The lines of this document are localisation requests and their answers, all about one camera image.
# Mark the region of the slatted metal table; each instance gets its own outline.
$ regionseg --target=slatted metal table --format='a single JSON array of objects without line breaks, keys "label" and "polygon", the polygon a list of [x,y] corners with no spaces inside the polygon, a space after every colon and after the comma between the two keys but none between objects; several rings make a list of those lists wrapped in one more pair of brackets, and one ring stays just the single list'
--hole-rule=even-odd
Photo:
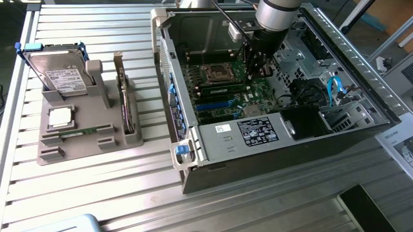
[{"label": "slatted metal table", "polygon": [[183,195],[150,50],[150,10],[163,4],[43,5],[27,13],[21,43],[83,41],[115,79],[123,51],[136,84],[144,145],[37,166],[40,87],[16,60],[1,136],[1,231],[89,213],[104,231],[357,231],[337,194],[362,184],[397,231],[413,231],[413,182],[374,139],[334,157]]}]

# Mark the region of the hard drive label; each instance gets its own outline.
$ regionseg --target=hard drive label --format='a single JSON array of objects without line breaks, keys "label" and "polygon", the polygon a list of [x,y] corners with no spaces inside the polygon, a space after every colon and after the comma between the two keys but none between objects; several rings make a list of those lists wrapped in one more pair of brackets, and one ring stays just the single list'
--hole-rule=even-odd
[{"label": "hard drive label", "polygon": [[247,146],[279,140],[267,117],[238,122],[238,127]]},{"label": "hard drive label", "polygon": [[77,69],[45,71],[45,74],[60,93],[85,90]]}]

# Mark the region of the green circuit board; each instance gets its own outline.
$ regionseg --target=green circuit board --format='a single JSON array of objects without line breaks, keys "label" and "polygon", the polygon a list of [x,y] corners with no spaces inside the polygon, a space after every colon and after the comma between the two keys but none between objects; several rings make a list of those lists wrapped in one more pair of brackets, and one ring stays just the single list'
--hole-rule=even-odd
[{"label": "green circuit board", "polygon": [[[200,125],[267,114],[274,108],[271,87],[264,78],[244,81],[244,64],[240,58],[226,63],[184,64],[182,71]],[[227,106],[208,108],[220,104]],[[248,113],[251,109],[258,109],[259,112]]]}]

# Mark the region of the hard drive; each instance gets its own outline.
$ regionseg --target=hard drive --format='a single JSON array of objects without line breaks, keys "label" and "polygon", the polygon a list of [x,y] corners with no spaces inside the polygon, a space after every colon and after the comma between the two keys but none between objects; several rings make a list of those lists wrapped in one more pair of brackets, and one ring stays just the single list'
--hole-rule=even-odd
[{"label": "hard drive", "polygon": [[28,43],[17,54],[32,67],[45,90],[57,90],[63,97],[83,95],[93,78],[85,73],[88,60],[83,43],[45,45]]}]

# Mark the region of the silver cylinder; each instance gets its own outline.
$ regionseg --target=silver cylinder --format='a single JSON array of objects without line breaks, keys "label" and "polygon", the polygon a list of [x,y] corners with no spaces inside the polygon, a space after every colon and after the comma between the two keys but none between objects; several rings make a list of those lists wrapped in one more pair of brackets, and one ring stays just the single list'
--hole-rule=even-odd
[{"label": "silver cylinder", "polygon": [[291,26],[301,0],[260,0],[255,18],[259,25],[271,31],[281,31]]}]

